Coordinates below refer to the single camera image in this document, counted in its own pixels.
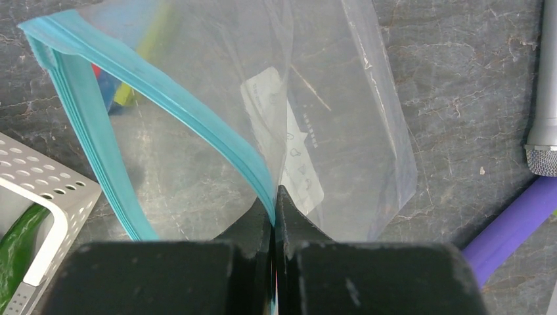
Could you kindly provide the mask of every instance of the paper label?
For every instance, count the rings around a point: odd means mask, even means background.
[[[277,145],[269,128],[277,123],[277,112],[282,110],[280,104],[273,104],[273,95],[278,93],[281,85],[277,70],[267,68],[247,80],[240,88],[259,150],[265,156],[270,169],[275,166],[269,164],[274,156],[273,145]],[[286,187],[294,204],[304,215],[318,206],[324,198],[323,188],[305,147],[307,136],[307,133],[300,131],[292,107],[286,101],[286,158],[280,184]]]
[[[286,105],[286,159],[280,183],[286,187],[298,210],[307,215],[323,201],[324,193],[305,147],[307,133],[300,131],[288,101]]]

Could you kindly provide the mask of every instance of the red object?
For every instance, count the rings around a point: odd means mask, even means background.
[[[93,68],[93,73],[95,74],[95,77],[98,79],[100,75],[100,68],[94,64],[91,64],[91,67]]]

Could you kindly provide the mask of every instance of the green object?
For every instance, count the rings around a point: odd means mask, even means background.
[[[42,205],[33,204],[0,240],[0,314],[31,265],[35,236],[49,213]]]

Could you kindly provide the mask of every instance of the ziplock bag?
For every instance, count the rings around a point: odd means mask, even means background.
[[[350,6],[107,0],[20,27],[132,239],[213,238],[255,198],[274,224],[282,183],[356,240],[416,172],[373,9],[369,22]]]

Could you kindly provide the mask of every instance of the microphone grille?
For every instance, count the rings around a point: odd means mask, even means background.
[[[557,151],[527,149],[526,161],[532,173],[557,177]]]

